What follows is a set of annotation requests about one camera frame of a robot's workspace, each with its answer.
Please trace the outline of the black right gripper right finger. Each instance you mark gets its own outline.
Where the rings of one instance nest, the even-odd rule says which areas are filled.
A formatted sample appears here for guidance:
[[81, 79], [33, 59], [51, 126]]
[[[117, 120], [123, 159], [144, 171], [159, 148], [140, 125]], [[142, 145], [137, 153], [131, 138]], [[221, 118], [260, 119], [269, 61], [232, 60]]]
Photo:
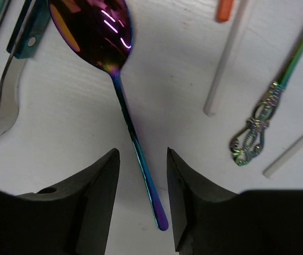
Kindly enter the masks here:
[[173, 149], [167, 182], [179, 254], [303, 254], [303, 190], [233, 193]]

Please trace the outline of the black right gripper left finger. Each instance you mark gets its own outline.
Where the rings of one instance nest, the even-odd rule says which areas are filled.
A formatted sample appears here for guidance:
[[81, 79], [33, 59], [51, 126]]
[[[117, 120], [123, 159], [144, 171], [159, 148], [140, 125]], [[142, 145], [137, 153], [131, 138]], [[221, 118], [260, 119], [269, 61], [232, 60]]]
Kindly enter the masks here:
[[36, 193], [0, 191], [0, 254], [104, 254], [120, 154]]

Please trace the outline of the iridescent ornate handle spoon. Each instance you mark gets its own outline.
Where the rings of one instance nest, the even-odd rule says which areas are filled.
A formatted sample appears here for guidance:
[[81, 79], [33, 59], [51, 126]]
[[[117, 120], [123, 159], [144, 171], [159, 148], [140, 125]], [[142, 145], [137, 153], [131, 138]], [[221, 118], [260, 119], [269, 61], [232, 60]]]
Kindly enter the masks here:
[[301, 56], [303, 55], [303, 29], [293, 45], [287, 59], [276, 78], [254, 107], [245, 126], [236, 133], [229, 143], [232, 159], [237, 166], [244, 166], [256, 158], [264, 149], [265, 131], [270, 126], [279, 107], [282, 94], [286, 90]]

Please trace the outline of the white chopstick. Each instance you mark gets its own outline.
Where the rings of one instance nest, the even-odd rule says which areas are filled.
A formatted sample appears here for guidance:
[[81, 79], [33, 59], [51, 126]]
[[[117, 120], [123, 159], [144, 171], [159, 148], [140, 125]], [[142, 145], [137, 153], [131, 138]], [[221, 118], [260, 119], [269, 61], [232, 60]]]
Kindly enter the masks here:
[[213, 116], [218, 111], [226, 87], [225, 83], [222, 82], [223, 75], [230, 67], [232, 58], [236, 55], [236, 49], [241, 43], [241, 38], [245, 33], [255, 5], [255, 1], [240, 1], [239, 3], [203, 108], [207, 116]]
[[291, 144], [282, 154], [278, 156], [268, 167], [263, 170], [264, 177], [269, 179], [277, 172], [285, 163], [287, 163], [301, 148], [303, 147], [303, 134]]

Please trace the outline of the iridescent purple spoon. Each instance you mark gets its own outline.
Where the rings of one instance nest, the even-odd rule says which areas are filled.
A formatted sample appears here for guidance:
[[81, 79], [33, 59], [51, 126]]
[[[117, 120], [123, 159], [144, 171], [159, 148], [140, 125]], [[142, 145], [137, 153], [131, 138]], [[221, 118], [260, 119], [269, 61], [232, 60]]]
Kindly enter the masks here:
[[169, 227], [129, 113], [120, 72], [133, 47], [133, 23], [125, 1], [48, 1], [51, 18], [81, 59], [112, 79], [158, 229]]

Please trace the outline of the teal handle fork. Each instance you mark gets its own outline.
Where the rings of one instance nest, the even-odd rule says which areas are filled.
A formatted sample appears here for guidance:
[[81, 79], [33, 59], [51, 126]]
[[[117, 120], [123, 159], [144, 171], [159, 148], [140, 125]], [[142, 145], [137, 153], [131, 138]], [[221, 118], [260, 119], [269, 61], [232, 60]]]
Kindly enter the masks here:
[[26, 61], [32, 58], [50, 21], [46, 1], [25, 1], [7, 52], [10, 54], [0, 79], [0, 136], [15, 124], [19, 115], [18, 84]]

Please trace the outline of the orange chopstick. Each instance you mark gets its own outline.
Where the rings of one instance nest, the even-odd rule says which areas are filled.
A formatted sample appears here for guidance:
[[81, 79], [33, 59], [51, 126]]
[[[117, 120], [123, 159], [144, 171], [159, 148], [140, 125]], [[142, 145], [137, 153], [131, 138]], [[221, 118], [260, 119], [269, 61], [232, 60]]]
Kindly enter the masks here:
[[227, 22], [230, 19], [234, 0], [219, 0], [215, 16], [217, 22]]

